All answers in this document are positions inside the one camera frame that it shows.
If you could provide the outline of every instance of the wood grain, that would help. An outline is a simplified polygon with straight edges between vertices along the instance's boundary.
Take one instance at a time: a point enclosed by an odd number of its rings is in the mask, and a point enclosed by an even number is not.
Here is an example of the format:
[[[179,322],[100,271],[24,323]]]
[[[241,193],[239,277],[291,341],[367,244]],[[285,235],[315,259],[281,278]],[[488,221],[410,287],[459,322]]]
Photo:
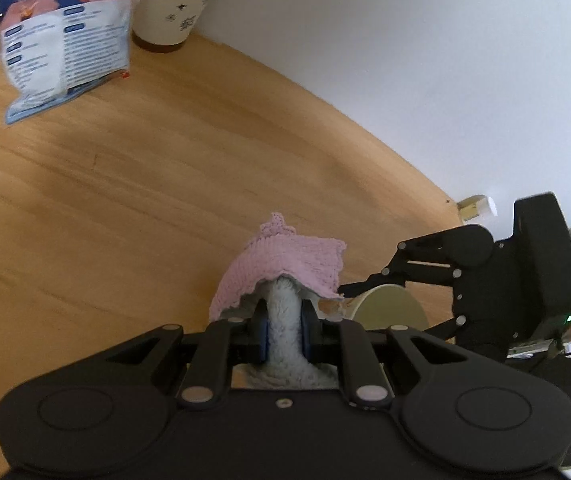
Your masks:
[[[203,329],[272,211],[345,240],[343,282],[458,225],[415,168],[242,54],[193,36],[131,57],[130,78],[13,126],[0,70],[0,397],[160,324]],[[447,292],[413,290],[432,322],[448,316]]]

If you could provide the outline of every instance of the pink towel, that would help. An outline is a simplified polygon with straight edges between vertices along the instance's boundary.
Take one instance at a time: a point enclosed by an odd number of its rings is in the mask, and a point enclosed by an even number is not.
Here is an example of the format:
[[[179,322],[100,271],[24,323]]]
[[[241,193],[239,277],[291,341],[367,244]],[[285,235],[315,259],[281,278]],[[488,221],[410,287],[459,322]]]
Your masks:
[[[297,235],[281,213],[261,225],[261,233],[249,241],[245,251],[226,270],[210,304],[210,320],[229,307],[239,306],[264,280],[286,275],[322,298],[340,298],[336,293],[343,268],[345,242],[334,238]]]

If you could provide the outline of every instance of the beige paper cup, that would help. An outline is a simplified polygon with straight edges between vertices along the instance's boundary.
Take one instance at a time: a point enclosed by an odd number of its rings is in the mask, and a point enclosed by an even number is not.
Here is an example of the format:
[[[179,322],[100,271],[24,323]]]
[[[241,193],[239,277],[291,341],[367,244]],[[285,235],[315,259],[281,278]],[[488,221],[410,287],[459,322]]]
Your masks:
[[[404,286],[379,285],[344,303],[343,316],[353,319],[366,330],[406,325],[417,330],[429,327],[421,303]]]

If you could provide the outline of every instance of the packaging bag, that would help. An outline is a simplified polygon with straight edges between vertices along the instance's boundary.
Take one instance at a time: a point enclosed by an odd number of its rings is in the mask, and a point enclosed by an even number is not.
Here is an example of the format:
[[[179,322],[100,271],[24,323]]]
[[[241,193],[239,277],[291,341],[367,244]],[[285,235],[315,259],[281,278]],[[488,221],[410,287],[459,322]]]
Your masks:
[[[21,95],[6,122],[128,70],[131,0],[0,0],[1,57]]]

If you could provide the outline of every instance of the wooden tabletop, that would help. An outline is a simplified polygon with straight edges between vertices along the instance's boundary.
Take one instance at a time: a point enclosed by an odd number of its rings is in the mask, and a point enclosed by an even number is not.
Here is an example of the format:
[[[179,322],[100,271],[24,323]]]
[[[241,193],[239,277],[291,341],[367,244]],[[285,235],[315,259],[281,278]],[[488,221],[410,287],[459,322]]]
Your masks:
[[[193,35],[131,59],[130,78],[13,126],[0,69],[0,397],[160,324],[202,330],[272,211],[347,242],[342,282],[459,225],[419,171],[242,54]],[[413,290],[432,322],[449,315],[448,291]]]

